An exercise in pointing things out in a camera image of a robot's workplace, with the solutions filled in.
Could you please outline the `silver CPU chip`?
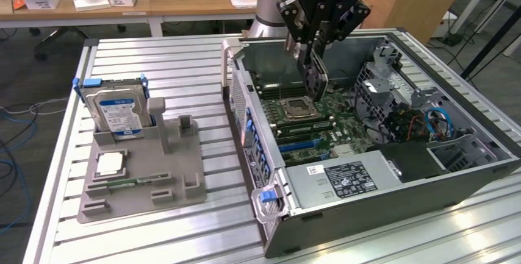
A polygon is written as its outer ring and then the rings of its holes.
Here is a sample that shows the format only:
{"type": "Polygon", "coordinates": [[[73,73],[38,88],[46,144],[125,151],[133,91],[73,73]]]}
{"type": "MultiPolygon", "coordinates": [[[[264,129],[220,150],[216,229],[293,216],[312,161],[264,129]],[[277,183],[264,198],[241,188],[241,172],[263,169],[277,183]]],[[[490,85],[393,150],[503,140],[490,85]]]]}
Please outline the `silver CPU chip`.
{"type": "Polygon", "coordinates": [[[121,173],[124,155],[120,152],[106,152],[97,157],[94,176],[110,176],[121,173]]]}

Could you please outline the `green RAM stick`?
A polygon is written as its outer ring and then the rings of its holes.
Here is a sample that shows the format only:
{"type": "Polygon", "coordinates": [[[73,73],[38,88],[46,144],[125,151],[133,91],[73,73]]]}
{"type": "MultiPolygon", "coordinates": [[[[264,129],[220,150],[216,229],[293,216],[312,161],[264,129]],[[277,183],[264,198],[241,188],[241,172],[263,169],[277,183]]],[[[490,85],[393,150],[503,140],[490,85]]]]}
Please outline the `green RAM stick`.
{"type": "Polygon", "coordinates": [[[121,180],[92,183],[86,185],[86,189],[93,190],[96,188],[117,189],[117,188],[136,187],[138,185],[146,185],[169,179],[172,179],[172,177],[168,174],[161,174],[157,176],[140,177],[134,179],[121,179],[121,180]]]}

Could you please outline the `installed RAM stick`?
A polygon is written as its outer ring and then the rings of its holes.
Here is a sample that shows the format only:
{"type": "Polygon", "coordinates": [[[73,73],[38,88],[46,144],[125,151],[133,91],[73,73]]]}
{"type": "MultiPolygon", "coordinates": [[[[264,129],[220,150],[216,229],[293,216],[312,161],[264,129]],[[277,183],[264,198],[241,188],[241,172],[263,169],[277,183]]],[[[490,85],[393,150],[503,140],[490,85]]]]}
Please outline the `installed RAM stick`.
{"type": "Polygon", "coordinates": [[[303,124],[289,124],[285,126],[281,126],[276,129],[275,134],[281,136],[291,136],[291,135],[299,135],[299,134],[307,134],[313,132],[321,132],[325,130],[331,130],[336,125],[336,122],[333,120],[327,121],[313,121],[309,123],[303,124]]]}

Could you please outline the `green motherboard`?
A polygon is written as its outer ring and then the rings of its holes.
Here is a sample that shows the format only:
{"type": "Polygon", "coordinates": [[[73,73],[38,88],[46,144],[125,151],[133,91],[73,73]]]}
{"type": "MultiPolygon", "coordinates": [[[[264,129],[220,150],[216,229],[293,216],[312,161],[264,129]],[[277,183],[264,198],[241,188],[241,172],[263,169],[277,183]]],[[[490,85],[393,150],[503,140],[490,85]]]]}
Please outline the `green motherboard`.
{"type": "Polygon", "coordinates": [[[361,120],[348,108],[348,93],[337,85],[332,85],[325,90],[325,94],[317,102],[311,100],[319,116],[311,119],[289,121],[280,101],[305,96],[304,86],[297,83],[283,84],[280,81],[264,82],[259,76],[255,76],[253,84],[277,147],[300,141],[319,140],[319,144],[313,148],[280,152],[287,167],[335,159],[332,147],[337,144],[351,143],[356,147],[363,148],[364,151],[372,145],[371,139],[363,131],[361,120]],[[276,129],[281,126],[327,120],[336,122],[331,130],[281,137],[275,134],[276,129]]]}

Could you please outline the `blue expansion slot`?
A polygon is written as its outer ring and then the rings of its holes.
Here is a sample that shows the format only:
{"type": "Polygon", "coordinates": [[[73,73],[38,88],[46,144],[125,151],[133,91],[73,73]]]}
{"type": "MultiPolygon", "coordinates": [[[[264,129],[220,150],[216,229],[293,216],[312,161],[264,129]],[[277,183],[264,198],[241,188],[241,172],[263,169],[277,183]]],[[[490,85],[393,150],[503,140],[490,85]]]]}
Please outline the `blue expansion slot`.
{"type": "Polygon", "coordinates": [[[277,149],[280,152],[291,152],[301,149],[313,148],[316,147],[317,144],[319,144],[319,140],[308,140],[308,141],[300,141],[300,142],[281,145],[277,147],[277,149]]]}

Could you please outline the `grey power supply unit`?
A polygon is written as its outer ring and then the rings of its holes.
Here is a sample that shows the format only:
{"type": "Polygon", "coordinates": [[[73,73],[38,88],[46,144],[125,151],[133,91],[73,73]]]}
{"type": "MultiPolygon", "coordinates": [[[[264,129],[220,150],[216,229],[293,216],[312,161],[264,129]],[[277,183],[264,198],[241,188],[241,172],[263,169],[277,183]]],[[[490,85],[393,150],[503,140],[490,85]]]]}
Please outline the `grey power supply unit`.
{"type": "Polygon", "coordinates": [[[301,209],[341,202],[401,185],[380,151],[291,166],[285,173],[301,209]]]}

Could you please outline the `grey parts rack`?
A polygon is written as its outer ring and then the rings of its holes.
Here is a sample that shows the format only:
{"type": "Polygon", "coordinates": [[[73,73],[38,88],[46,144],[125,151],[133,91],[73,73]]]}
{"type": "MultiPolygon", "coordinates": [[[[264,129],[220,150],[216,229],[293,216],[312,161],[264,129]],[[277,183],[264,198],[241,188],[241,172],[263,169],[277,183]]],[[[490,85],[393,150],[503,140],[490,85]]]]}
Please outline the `grey parts rack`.
{"type": "Polygon", "coordinates": [[[114,141],[106,132],[94,132],[76,219],[78,223],[142,212],[178,208],[206,199],[197,123],[190,115],[164,120],[165,101],[149,98],[146,111],[154,125],[142,137],[114,141]],[[94,176],[97,157],[106,152],[124,155],[121,173],[94,176]],[[86,189],[97,182],[168,174],[172,179],[136,187],[86,189]]]}

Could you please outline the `metal CPU socket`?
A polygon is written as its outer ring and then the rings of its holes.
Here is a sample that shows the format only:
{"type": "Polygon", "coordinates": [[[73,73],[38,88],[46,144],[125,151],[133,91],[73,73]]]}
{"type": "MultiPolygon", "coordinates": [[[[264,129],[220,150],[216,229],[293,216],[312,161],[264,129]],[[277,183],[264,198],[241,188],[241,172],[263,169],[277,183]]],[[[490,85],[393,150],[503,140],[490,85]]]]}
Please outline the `metal CPU socket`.
{"type": "Polygon", "coordinates": [[[280,105],[289,121],[311,119],[319,116],[313,103],[307,96],[283,99],[280,105]]]}

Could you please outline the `open grey PC case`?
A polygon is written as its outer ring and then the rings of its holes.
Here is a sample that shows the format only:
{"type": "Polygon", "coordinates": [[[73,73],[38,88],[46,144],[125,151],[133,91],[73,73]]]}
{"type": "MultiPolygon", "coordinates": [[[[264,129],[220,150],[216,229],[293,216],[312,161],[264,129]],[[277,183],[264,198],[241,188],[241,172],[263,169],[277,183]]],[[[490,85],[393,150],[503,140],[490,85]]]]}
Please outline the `open grey PC case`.
{"type": "Polygon", "coordinates": [[[348,93],[372,142],[364,152],[381,152],[401,185],[301,209],[253,84],[259,76],[303,85],[296,60],[280,38],[233,38],[221,95],[265,258],[452,207],[521,169],[521,125],[405,31],[359,30],[325,48],[325,90],[348,93]],[[276,201],[260,203],[265,190],[276,201]]]}

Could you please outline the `wooden desk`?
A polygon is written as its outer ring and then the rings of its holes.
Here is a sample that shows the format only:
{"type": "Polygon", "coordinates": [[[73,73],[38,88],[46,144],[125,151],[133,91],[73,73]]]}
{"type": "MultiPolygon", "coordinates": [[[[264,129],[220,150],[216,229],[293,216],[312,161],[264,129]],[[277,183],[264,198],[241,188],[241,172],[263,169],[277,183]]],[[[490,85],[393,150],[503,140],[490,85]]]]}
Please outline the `wooden desk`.
{"type": "Polygon", "coordinates": [[[162,35],[168,21],[248,20],[253,8],[237,9],[229,0],[136,0],[132,7],[109,7],[78,12],[72,0],[59,0],[55,9],[13,8],[13,0],[0,0],[0,28],[146,23],[152,37],[162,35]]]}

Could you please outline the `black Nvidia graphics card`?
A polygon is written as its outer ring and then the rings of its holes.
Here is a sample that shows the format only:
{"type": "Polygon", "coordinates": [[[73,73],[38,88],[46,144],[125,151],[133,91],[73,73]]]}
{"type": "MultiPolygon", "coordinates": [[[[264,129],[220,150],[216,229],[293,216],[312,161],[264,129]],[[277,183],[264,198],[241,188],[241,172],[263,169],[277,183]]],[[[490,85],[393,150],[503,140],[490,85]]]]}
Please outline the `black Nvidia graphics card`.
{"type": "Polygon", "coordinates": [[[307,95],[312,101],[319,101],[328,84],[328,74],[321,61],[325,45],[319,37],[312,44],[300,44],[296,37],[287,33],[284,49],[296,60],[296,70],[303,79],[307,95]]]}

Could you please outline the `hard disk with blue carrier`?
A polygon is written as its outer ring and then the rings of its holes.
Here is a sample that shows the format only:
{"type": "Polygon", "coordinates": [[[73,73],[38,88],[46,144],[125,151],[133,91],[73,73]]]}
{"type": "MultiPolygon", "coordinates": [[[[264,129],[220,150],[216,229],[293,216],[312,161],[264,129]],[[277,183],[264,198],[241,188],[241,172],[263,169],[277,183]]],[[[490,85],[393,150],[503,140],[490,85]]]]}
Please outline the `hard disk with blue carrier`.
{"type": "Polygon", "coordinates": [[[148,80],[88,78],[72,80],[94,122],[97,132],[109,132],[116,141],[140,138],[142,129],[152,126],[146,113],[148,80]]]}

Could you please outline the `grey card retention bracket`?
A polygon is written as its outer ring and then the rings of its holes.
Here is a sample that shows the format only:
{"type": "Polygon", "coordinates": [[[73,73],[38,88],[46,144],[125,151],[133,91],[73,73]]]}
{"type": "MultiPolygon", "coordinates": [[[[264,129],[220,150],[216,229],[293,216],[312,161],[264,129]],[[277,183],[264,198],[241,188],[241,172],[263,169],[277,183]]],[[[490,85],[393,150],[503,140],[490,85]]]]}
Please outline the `grey card retention bracket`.
{"type": "Polygon", "coordinates": [[[220,85],[221,94],[224,94],[228,86],[228,60],[240,51],[240,42],[237,38],[226,38],[221,42],[221,54],[220,54],[220,85]]]}

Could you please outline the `black power adapter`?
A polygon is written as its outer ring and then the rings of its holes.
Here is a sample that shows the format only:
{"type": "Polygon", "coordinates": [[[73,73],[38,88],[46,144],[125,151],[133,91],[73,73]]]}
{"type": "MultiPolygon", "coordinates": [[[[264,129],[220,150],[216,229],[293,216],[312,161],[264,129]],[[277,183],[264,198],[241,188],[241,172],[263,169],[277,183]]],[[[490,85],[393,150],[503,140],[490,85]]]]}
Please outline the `black power adapter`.
{"type": "Polygon", "coordinates": [[[462,41],[462,35],[460,34],[451,34],[447,33],[442,38],[442,43],[447,46],[455,46],[462,41]]]}

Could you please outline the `silver chipset heatsink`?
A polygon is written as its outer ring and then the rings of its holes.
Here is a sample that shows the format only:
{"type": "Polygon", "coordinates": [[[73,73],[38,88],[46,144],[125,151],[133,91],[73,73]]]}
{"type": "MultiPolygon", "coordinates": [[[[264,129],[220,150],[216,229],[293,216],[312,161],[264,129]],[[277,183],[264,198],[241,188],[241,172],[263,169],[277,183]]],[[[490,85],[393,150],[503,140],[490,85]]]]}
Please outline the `silver chipset heatsink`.
{"type": "Polygon", "coordinates": [[[345,156],[345,155],[355,155],[364,152],[363,148],[356,147],[351,143],[345,144],[337,144],[332,147],[332,152],[336,157],[345,156]]]}

